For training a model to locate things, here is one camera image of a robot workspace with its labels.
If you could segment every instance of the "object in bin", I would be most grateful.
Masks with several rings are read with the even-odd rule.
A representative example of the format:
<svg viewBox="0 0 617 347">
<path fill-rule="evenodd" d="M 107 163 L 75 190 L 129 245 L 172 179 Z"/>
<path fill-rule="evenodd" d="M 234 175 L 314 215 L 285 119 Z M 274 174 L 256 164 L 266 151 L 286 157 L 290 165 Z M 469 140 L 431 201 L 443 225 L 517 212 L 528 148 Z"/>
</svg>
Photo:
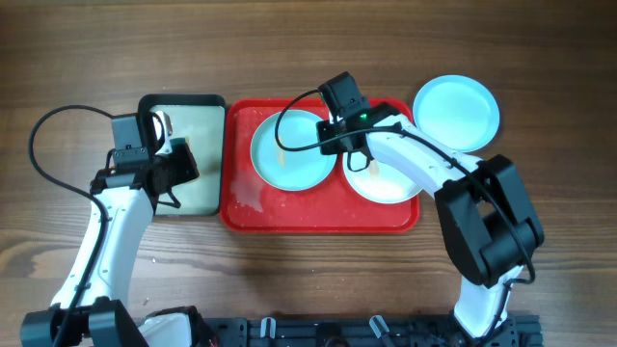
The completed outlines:
<svg viewBox="0 0 617 347">
<path fill-rule="evenodd" d="M 487 145 L 499 128 L 495 98 L 479 82 L 458 75 L 435 78 L 414 100 L 416 127 L 440 143 L 462 152 Z"/>
<path fill-rule="evenodd" d="M 351 155 L 350 166 L 347 158 Z M 373 160 L 368 168 L 361 169 L 366 157 L 360 152 L 343 153 L 342 166 L 345 178 L 363 198 L 379 203 L 399 203 L 415 197 L 422 189 L 407 176 L 390 165 Z"/>
<path fill-rule="evenodd" d="M 279 113 L 266 119 L 253 135 L 251 160 L 255 171 L 266 183 L 284 191 L 314 187 L 330 174 L 336 157 L 322 155 L 319 148 L 302 152 L 282 150 L 274 138 L 278 116 Z M 314 144 L 315 125 L 321 120 L 308 111 L 290 110 L 281 123 L 279 140 L 293 147 Z"/>
</svg>

